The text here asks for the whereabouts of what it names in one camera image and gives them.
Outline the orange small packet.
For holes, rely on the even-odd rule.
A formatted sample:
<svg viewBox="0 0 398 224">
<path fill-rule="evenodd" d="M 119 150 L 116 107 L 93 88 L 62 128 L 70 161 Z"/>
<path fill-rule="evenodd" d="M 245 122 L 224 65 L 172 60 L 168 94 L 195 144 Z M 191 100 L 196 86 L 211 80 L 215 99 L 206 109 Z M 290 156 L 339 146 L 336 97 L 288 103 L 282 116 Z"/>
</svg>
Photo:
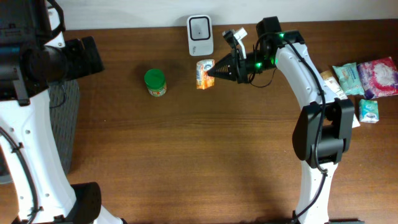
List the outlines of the orange small packet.
<svg viewBox="0 0 398 224">
<path fill-rule="evenodd" d="M 205 90 L 215 85 L 215 78 L 208 75 L 208 71 L 213 68 L 215 61 L 213 59 L 204 59 L 197 62 L 196 69 L 196 88 Z"/>
</svg>

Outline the green lid jar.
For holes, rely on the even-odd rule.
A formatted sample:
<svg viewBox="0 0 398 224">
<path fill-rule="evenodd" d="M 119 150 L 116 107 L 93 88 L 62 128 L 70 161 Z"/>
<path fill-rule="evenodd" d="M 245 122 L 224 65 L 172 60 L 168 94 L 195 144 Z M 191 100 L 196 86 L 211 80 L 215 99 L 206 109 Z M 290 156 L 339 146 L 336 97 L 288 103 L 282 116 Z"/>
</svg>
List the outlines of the green lid jar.
<svg viewBox="0 0 398 224">
<path fill-rule="evenodd" d="M 148 70 L 144 75 L 144 81 L 152 96 L 159 97 L 164 95 L 167 91 L 164 73 L 159 69 Z"/>
</svg>

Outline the white tube brown cap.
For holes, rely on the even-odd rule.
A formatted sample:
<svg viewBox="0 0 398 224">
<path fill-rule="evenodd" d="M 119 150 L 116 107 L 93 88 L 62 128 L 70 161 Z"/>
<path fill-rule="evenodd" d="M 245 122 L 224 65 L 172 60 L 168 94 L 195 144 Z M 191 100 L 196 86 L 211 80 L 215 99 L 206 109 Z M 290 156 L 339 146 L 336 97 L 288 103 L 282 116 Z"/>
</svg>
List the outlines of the white tube brown cap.
<svg viewBox="0 0 398 224">
<path fill-rule="evenodd" d="M 333 76 L 332 72 L 330 70 L 327 70 L 325 72 L 321 72 L 321 77 L 324 79 L 326 85 L 338 96 L 339 99 L 341 100 L 347 100 L 348 97 L 343 91 L 343 89 L 340 87 L 340 84 L 336 80 L 336 78 Z"/>
</svg>

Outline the mint green wipes packet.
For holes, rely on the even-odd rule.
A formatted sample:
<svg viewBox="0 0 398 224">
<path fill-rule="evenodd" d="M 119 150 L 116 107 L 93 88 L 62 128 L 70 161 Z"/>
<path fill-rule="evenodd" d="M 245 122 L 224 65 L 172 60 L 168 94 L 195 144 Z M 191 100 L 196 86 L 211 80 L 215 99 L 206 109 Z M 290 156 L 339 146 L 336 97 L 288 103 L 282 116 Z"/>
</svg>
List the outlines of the mint green wipes packet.
<svg viewBox="0 0 398 224">
<path fill-rule="evenodd" d="M 333 70 L 338 77 L 340 87 L 346 95 L 364 96 L 364 88 L 357 69 L 357 63 L 347 63 L 340 67 L 333 66 Z"/>
</svg>

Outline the teal small tissue pack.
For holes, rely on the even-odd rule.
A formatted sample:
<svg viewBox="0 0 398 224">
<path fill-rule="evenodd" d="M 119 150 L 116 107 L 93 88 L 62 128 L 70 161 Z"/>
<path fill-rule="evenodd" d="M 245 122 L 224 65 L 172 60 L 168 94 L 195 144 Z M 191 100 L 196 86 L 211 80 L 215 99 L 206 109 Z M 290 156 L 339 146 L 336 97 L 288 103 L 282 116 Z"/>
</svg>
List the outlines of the teal small tissue pack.
<svg viewBox="0 0 398 224">
<path fill-rule="evenodd" d="M 359 101 L 359 121 L 377 123 L 379 121 L 378 102 L 361 99 Z"/>
</svg>

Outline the red purple snack package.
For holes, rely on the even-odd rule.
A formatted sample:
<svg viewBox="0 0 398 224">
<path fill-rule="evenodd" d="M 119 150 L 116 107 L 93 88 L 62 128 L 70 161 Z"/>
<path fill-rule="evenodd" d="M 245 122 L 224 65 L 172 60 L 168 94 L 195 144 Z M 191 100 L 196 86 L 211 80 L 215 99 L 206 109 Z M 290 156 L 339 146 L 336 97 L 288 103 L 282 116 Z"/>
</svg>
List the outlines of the red purple snack package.
<svg viewBox="0 0 398 224">
<path fill-rule="evenodd" d="M 397 94 L 397 67 L 391 57 L 361 63 L 357 69 L 365 99 Z"/>
</svg>

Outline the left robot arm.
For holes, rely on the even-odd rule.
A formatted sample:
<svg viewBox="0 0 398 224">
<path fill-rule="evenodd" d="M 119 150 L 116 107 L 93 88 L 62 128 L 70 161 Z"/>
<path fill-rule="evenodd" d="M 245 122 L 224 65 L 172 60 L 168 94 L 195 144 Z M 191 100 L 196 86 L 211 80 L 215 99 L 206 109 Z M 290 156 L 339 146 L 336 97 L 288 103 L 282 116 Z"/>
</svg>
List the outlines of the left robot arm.
<svg viewBox="0 0 398 224">
<path fill-rule="evenodd" d="M 70 184 L 50 123 L 49 86 L 102 72 L 91 36 L 65 31 L 55 1 L 1 2 L 1 150 L 19 199 L 16 223 L 122 223 L 96 182 Z"/>
</svg>

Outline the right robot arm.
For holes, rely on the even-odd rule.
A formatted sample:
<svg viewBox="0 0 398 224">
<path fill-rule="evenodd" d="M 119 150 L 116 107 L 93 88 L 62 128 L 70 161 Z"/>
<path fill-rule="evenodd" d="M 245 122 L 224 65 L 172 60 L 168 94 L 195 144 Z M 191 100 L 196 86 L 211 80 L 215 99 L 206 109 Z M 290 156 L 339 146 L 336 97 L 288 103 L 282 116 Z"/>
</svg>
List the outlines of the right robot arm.
<svg viewBox="0 0 398 224">
<path fill-rule="evenodd" d="M 241 41 L 244 30 L 233 34 L 230 74 L 239 83 L 252 83 L 256 74 L 276 68 L 288 81 L 301 109 L 292 145 L 301 161 L 302 179 L 291 223 L 329 223 L 331 182 L 351 141 L 353 103 L 339 99 L 325 84 L 299 31 L 283 31 L 273 16 L 257 23 L 256 32 L 250 54 Z"/>
</svg>

